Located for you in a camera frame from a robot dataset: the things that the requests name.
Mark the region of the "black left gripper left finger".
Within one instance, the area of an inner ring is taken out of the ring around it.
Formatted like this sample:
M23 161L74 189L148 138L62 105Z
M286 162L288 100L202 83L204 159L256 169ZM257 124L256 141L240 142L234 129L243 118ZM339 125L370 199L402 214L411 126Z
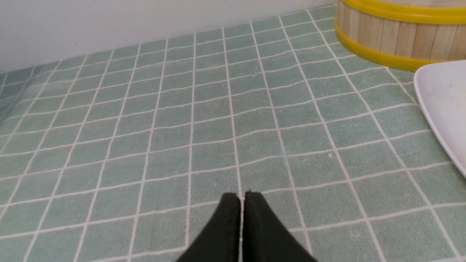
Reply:
M240 239L240 199L224 193L215 212L178 262L237 262Z

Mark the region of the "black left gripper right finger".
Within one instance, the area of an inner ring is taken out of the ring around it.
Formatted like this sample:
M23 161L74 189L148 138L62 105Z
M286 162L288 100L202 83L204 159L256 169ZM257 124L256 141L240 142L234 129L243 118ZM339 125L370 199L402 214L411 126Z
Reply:
M316 262L259 192L245 195L242 258L244 262Z

